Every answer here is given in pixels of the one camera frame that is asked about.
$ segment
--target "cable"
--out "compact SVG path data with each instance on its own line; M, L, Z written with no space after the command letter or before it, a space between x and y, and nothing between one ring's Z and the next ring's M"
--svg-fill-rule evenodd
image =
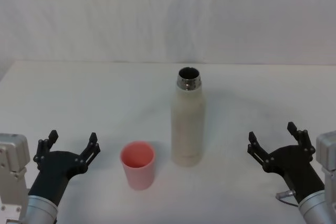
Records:
M284 191L282 193L277 193L275 195L275 198L278 201L280 201L280 202L282 202L282 203L284 203L286 205L290 205L290 206L293 206L293 207L298 207L298 205L296 205L296 204L293 204L293 203L287 202L285 200L282 200L283 198L291 197L291 196L294 196L294 195L295 195L295 191L294 190L288 190L288 191Z
M282 199L277 199L277 200L280 201L280 202L282 202L282 203L284 203L284 204L286 204L286 205L290 205L290 206L293 206L293 207L298 207L298 205L290 203L290 202L287 202L285 200L282 200Z

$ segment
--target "plastic cup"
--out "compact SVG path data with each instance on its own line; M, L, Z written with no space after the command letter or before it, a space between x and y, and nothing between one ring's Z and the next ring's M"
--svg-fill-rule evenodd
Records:
M129 143L122 149L120 159L131 188L145 190L151 186L155 173L155 151L149 143Z

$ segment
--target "white backdrop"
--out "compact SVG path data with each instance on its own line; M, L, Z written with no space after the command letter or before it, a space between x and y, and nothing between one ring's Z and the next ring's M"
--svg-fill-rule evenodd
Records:
M335 64L335 52L336 0L0 0L0 73L3 59Z

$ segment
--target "table surface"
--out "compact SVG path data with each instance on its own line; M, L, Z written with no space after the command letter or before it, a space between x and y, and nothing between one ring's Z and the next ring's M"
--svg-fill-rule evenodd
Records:
M58 223L304 223L275 200L287 190L247 154L254 131L269 152L295 140L287 122L316 137L335 130L336 67L192 65L207 98L205 153L192 168L170 160L170 97L184 64L16 62L0 82L0 132L24 134L31 157L57 129L53 150L80 153L96 132L101 153L74 177ZM133 191L119 161L122 147L151 142L153 185ZM321 166L312 162L323 177ZM27 186L38 174L27 165Z

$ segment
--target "white bottle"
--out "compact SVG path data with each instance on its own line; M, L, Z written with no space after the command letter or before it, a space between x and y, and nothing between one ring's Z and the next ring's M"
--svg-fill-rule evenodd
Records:
M205 99L197 69L183 68L178 75L171 103L172 160L193 166L202 158Z

